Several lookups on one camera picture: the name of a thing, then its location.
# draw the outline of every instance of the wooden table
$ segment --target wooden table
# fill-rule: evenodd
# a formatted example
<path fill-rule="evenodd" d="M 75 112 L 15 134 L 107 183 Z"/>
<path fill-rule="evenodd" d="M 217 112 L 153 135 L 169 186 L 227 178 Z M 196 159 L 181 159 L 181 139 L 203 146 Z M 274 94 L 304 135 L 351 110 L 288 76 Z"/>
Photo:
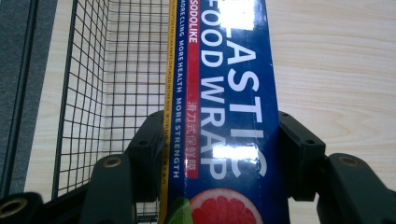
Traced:
<path fill-rule="evenodd" d="M 71 1 L 59 0 L 26 190 L 47 201 Z M 396 189 L 396 1 L 267 0 L 279 110 Z M 290 200 L 291 223 L 318 223 Z"/>

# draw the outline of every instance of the gray carpet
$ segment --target gray carpet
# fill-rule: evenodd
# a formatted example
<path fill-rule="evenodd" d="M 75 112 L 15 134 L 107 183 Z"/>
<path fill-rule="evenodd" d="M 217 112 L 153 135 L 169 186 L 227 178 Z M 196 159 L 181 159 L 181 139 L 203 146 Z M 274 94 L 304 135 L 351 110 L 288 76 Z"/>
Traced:
<path fill-rule="evenodd" d="M 23 192 L 57 0 L 40 0 L 11 193 Z M 0 2 L 0 175 L 21 66 L 29 0 Z"/>

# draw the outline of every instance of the red citrus slice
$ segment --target red citrus slice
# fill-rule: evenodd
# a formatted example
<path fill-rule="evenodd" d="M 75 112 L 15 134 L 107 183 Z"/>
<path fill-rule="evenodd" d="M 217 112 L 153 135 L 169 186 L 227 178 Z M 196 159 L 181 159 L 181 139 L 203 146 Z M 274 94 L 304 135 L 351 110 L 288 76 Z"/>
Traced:
<path fill-rule="evenodd" d="M 194 224 L 262 223 L 254 204 L 232 189 L 209 189 L 190 200 Z"/>

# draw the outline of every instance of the basket wire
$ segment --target basket wire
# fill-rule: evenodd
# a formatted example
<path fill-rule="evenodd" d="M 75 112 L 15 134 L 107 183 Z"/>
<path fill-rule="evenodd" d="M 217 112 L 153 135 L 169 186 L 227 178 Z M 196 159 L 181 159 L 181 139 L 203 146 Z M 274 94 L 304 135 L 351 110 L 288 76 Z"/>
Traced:
<path fill-rule="evenodd" d="M 75 0 L 52 198 L 89 182 L 164 104 L 167 0 Z M 155 221 L 158 203 L 137 205 Z"/>

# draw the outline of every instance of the wire basket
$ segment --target wire basket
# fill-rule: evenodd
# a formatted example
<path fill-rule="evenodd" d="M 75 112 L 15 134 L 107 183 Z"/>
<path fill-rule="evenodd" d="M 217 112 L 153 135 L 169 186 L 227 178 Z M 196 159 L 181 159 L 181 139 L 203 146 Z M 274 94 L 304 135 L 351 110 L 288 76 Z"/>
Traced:
<path fill-rule="evenodd" d="M 74 1 L 52 198 L 88 183 L 96 161 L 123 152 L 163 109 L 168 5 Z M 157 205 L 138 204 L 139 216 L 155 221 Z"/>

